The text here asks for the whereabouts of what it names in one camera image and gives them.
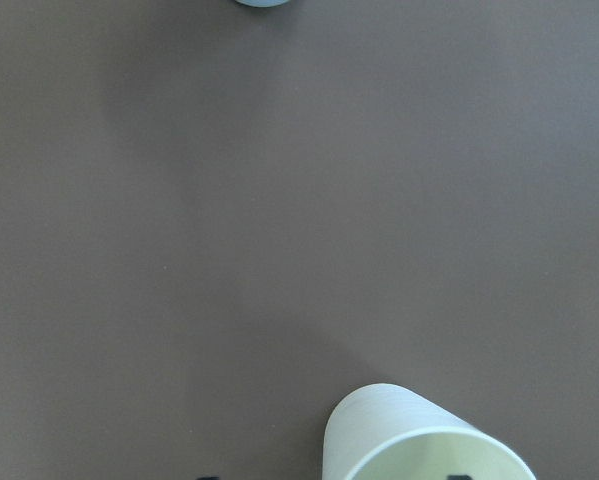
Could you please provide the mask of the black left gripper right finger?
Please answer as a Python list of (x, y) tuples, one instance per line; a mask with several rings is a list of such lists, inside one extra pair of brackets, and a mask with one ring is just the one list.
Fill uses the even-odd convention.
[(460, 475), (448, 475), (446, 480), (470, 480), (470, 475), (460, 474)]

